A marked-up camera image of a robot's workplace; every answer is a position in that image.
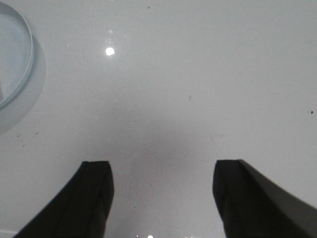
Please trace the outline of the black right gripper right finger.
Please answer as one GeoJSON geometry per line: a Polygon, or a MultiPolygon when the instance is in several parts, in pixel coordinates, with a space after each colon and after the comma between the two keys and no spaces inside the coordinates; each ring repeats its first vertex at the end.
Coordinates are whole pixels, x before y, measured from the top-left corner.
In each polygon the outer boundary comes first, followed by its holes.
{"type": "Polygon", "coordinates": [[[315,238],[317,210],[244,160],[218,160],[212,192],[228,238],[315,238]]]}

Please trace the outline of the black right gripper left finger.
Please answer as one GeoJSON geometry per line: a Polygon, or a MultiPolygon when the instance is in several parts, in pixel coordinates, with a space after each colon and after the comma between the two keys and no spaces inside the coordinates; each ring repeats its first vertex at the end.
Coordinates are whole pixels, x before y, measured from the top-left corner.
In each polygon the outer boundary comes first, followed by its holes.
{"type": "Polygon", "coordinates": [[[114,185],[108,161],[83,162],[17,238],[102,238],[114,185]]]}

